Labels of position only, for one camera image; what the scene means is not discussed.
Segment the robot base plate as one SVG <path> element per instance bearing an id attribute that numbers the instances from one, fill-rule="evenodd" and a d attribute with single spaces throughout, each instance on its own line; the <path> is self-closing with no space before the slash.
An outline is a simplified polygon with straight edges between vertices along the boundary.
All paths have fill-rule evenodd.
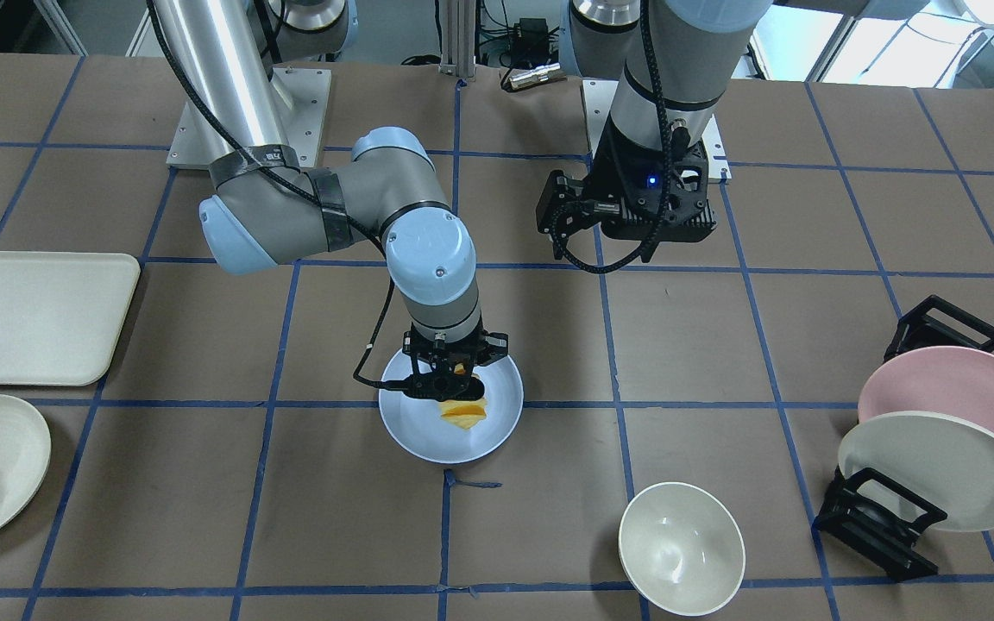
<path id="1" fill-rule="evenodd" d="M 582 81 L 585 130 L 587 130 L 588 141 L 590 141 L 592 156 L 597 153 L 605 119 L 607 119 L 607 113 L 611 109 L 612 99 L 618 85 L 618 81 L 607 81 L 607 79 L 587 78 Z M 723 146 L 717 118 L 714 115 L 709 118 L 703 130 L 701 144 L 705 147 L 710 162 L 710 172 L 708 173 L 710 180 L 718 182 L 718 184 L 728 184 L 733 173 L 730 169 L 728 154 Z"/>
<path id="2" fill-rule="evenodd" d="M 296 153 L 299 168 L 315 169 L 323 146 L 324 118 L 329 102 L 331 71 L 317 68 L 276 68 L 271 79 L 274 106 L 286 144 Z M 205 172 L 231 147 L 186 103 L 168 150 L 166 163 L 180 170 Z"/>

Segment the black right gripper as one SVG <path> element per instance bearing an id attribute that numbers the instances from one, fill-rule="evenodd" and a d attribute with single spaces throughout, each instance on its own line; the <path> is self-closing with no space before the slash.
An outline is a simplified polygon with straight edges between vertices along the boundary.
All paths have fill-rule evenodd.
<path id="1" fill-rule="evenodd" d="M 403 379 L 382 380 L 380 390 L 409 398 L 445 401 L 450 398 L 484 398 L 485 385 L 477 367 L 486 367 L 508 355 L 509 335 L 477 326 L 463 339 L 426 337 L 411 327 L 404 335 L 402 353 L 411 373 Z M 464 389 L 464 376 L 452 373 L 458 366 L 472 369 Z"/>

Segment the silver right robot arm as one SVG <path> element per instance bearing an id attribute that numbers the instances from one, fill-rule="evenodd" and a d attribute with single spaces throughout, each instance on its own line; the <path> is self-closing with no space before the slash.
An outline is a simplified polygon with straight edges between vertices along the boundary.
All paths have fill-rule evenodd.
<path id="1" fill-rule="evenodd" d="M 439 402 L 484 397 L 476 368 L 507 356 L 507 336 L 484 327 L 475 244 L 418 138 L 372 129 L 348 165 L 305 170 L 240 4 L 150 1 L 147 10 L 212 142 L 216 192 L 198 205 L 198 220 L 217 264 L 256 273 L 368 240 L 411 318 L 402 343 L 410 373 L 369 385 Z"/>

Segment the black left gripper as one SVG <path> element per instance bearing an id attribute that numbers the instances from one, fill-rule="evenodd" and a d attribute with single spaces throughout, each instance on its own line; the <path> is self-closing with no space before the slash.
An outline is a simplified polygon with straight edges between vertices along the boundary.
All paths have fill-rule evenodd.
<path id="1" fill-rule="evenodd" d="M 662 217 L 658 242 L 701 242 L 717 228 L 708 200 L 708 157 L 689 144 L 686 129 L 673 133 L 671 167 L 665 156 L 631 141 L 617 129 L 603 130 L 587 177 L 552 170 L 536 207 L 542 235 L 572 235 L 600 225 L 604 236 L 640 241 Z M 668 203 L 658 213 L 660 198 Z"/>

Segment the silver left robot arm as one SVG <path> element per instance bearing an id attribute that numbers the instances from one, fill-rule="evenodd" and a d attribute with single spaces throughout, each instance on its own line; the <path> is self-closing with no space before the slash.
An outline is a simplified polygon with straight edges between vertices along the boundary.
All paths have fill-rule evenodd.
<path id="1" fill-rule="evenodd" d="M 614 81 L 584 179 L 550 173 L 539 231 L 695 243 L 717 227 L 702 137 L 768 1 L 569 1 L 560 66 Z"/>

